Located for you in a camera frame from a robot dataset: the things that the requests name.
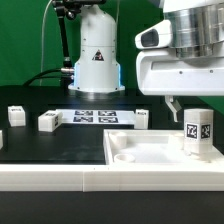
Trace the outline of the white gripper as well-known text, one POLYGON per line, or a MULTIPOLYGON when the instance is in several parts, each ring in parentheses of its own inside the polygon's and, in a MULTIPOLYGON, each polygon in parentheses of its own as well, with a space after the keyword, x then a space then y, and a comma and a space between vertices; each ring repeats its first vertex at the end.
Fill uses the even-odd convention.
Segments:
POLYGON ((178 121, 182 109, 174 96, 223 96, 224 52, 180 60, 172 49, 141 51, 136 59, 137 83, 144 95, 163 95, 178 121))

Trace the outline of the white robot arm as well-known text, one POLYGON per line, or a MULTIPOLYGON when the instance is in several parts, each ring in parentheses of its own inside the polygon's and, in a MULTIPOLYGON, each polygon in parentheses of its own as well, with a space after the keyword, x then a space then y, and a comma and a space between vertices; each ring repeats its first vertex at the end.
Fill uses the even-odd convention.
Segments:
MULTIPOLYGON (((163 20, 135 36, 137 85, 163 96, 224 95, 224 0, 150 0, 163 20)), ((81 7, 81 52, 69 88, 92 98, 122 91, 115 21, 98 5, 81 7)))

